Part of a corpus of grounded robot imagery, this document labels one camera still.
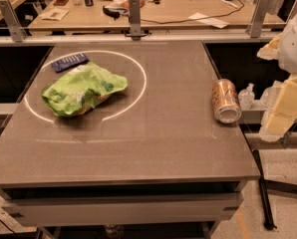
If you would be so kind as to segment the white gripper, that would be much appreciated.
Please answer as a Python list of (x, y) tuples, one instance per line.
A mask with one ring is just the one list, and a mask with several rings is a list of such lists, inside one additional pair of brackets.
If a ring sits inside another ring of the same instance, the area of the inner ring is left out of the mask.
[[(257, 57), (277, 60), (279, 67), (289, 74), (297, 74), (297, 14), (288, 22), (282, 35), (278, 34), (260, 48)], [(297, 75), (291, 75), (282, 84), (274, 84), (267, 109), (263, 114), (259, 137), (274, 142), (285, 135), (297, 120)]]

